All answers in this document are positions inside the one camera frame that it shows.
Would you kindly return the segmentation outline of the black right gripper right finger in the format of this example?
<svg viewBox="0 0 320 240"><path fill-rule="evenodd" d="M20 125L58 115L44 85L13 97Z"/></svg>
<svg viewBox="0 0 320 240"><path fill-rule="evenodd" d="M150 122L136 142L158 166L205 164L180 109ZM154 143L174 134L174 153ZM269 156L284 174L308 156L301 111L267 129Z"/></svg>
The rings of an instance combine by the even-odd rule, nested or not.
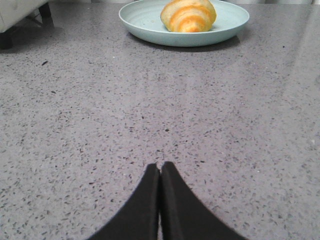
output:
<svg viewBox="0 0 320 240"><path fill-rule="evenodd" d="M196 197L173 162L161 173L161 226L165 240L243 240Z"/></svg>

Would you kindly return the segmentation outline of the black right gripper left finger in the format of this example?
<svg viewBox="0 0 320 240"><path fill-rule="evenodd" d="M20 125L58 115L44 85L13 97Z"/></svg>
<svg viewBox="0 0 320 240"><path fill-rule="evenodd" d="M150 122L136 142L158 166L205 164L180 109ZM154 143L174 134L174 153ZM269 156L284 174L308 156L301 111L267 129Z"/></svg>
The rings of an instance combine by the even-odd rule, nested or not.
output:
<svg viewBox="0 0 320 240"><path fill-rule="evenodd" d="M156 240L159 227L160 170L149 164L121 209L91 240Z"/></svg>

